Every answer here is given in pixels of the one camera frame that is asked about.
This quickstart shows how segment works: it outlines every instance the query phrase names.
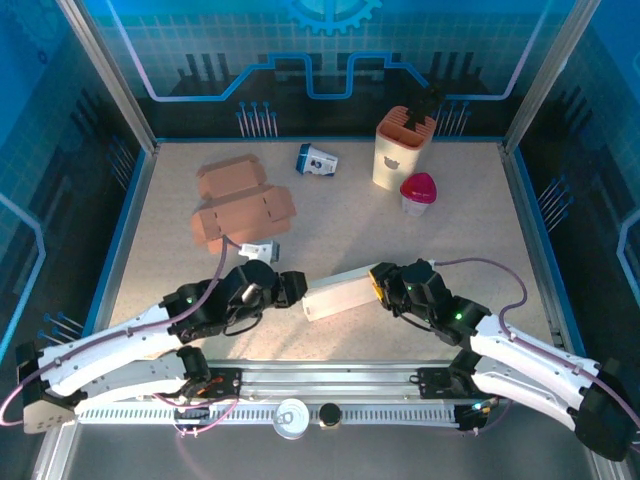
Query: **table surface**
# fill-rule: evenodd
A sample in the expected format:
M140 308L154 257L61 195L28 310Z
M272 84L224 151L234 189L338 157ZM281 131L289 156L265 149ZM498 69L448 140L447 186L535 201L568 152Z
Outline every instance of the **table surface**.
M268 182L291 190L297 210L281 245L277 271L299 270L308 280L380 261L450 260L481 256L514 269L529 300L507 321L551 343L549 326L496 144L434 143L416 171L430 173L438 199L419 218L406 216L397 192L371 181L373 142L314 142L339 157L334 177L301 176L300 143L162 144L135 233L111 325L145 310L180 285L210 277L219 255L195 246L190 217L198 203L195 173L205 162L254 153ZM224 273L246 259L230 252ZM504 272L482 264L439 269L447 287L499 311L520 299ZM394 319L370 303L315 322L300 304L270 309L260 326L234 338L201 343L207 358L452 359L457 348Z

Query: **pink cap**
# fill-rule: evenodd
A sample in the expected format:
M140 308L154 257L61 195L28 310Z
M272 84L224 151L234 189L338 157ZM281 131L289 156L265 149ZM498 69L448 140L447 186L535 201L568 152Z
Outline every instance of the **pink cap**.
M433 203L438 196L436 182L428 173L415 173L407 178L400 187L403 197L418 203Z

